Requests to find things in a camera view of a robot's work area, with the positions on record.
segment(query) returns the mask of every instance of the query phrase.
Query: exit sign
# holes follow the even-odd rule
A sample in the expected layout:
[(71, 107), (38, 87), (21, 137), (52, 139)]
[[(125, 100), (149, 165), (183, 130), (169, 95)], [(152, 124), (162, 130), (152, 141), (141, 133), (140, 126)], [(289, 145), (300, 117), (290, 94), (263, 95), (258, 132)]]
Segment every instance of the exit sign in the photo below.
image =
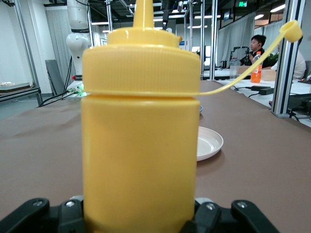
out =
[(239, 2), (239, 7), (246, 7), (247, 6), (247, 2), (246, 1), (240, 1)]

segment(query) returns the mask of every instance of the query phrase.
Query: man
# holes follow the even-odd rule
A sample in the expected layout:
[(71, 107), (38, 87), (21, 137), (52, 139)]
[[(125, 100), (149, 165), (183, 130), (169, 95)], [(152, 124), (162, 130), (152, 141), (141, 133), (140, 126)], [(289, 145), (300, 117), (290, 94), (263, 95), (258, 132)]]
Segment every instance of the man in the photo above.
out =
[[(257, 52), (261, 52), (261, 55), (264, 53), (264, 43), (266, 42), (266, 37), (264, 35), (255, 35), (251, 40), (251, 50), (248, 56), (243, 57), (241, 61), (241, 65), (251, 66), (253, 64), (253, 59), (257, 55)], [(267, 67), (266, 60), (262, 63), (262, 68)]]
[[(300, 45), (302, 41), (302, 38), (298, 41), (298, 46)], [(277, 51), (280, 51), (280, 44), (277, 47)], [(274, 66), (271, 67), (271, 69), (276, 70), (277, 69), (277, 64), (278, 62), (275, 63)], [(297, 57), (296, 57), (296, 63), (295, 63), (295, 68), (294, 68), (294, 74), (293, 74), (293, 79), (302, 79), (305, 71), (306, 71), (306, 61), (303, 57), (303, 55), (301, 54), (301, 52), (297, 51)]]

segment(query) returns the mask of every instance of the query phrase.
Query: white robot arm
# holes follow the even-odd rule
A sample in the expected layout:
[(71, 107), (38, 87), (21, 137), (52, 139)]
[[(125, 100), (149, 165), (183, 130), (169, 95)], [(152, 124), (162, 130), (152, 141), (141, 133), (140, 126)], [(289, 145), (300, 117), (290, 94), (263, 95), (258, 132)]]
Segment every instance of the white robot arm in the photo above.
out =
[(87, 21), (87, 2), (88, 0), (67, 1), (71, 34), (67, 36), (66, 44), (70, 49), (76, 70), (74, 82), (68, 86), (68, 89), (77, 89), (77, 87), (82, 86), (82, 56), (84, 50), (91, 46)]

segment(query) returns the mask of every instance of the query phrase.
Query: screw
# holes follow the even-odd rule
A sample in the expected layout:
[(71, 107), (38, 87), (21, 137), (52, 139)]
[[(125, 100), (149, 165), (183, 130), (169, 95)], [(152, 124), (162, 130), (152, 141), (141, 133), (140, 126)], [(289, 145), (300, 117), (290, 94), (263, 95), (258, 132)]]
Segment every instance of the screw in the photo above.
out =
[(33, 206), (40, 206), (43, 203), (41, 200), (37, 200), (36, 202), (33, 203)]
[(239, 201), (237, 204), (241, 208), (246, 208), (247, 207), (247, 205), (246, 205), (246, 203), (244, 201)]
[(68, 201), (67, 203), (66, 203), (66, 206), (67, 207), (72, 207), (74, 205), (74, 202), (73, 201)]
[(209, 210), (213, 210), (215, 209), (215, 205), (213, 203), (209, 203), (206, 205), (206, 208), (208, 208)]

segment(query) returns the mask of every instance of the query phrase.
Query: bottle label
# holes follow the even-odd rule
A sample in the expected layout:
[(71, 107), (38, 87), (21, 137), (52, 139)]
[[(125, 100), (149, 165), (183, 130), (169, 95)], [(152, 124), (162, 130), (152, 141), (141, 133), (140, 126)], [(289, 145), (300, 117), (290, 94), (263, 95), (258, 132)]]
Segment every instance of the bottle label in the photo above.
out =
[(262, 69), (262, 65), (257, 66), (256, 69), (254, 70), (254, 73), (256, 74), (261, 73), (261, 69)]

